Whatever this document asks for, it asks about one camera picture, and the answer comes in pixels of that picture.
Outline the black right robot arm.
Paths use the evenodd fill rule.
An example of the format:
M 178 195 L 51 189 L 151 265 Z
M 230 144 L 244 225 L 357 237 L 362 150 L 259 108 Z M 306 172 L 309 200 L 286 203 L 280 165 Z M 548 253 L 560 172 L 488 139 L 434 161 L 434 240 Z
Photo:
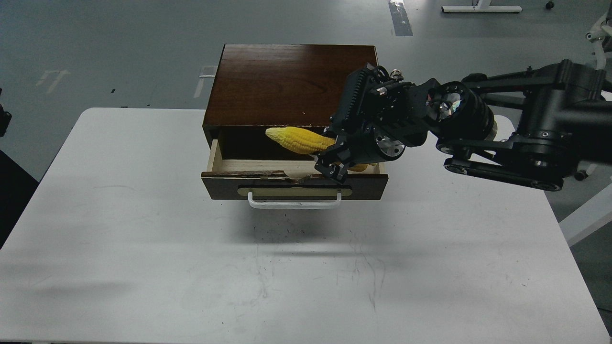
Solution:
M 450 172 L 557 191 L 580 161 L 611 163 L 610 90 L 605 70 L 568 59 L 419 85 L 367 65 L 346 79 L 315 169 L 342 184 L 350 167 L 395 161 L 432 133 Z

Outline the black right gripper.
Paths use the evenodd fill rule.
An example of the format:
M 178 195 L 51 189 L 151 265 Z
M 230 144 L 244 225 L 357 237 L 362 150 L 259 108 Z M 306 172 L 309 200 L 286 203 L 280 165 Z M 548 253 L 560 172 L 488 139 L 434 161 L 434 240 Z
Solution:
M 316 170 L 344 184 L 354 165 L 394 161 L 429 134 L 438 136 L 430 103 L 439 86 L 434 78 L 419 85 L 392 78 L 380 65 L 352 72 L 330 120 L 336 139 L 315 139 Z

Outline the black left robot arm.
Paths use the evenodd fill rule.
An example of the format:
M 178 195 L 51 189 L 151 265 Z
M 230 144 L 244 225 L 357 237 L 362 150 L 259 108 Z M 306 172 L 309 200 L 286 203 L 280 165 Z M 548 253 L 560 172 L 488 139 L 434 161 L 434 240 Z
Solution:
M 0 104 L 0 137 L 4 137 L 6 135 L 11 120 L 12 113 L 6 111 L 3 105 Z

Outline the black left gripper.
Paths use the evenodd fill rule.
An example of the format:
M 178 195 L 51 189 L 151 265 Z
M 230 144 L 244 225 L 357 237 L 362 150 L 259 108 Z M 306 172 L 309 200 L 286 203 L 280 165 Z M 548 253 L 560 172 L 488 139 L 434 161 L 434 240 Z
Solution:
M 12 120 L 12 113 L 0 107 L 0 137 L 4 137 L 7 133 L 8 126 Z

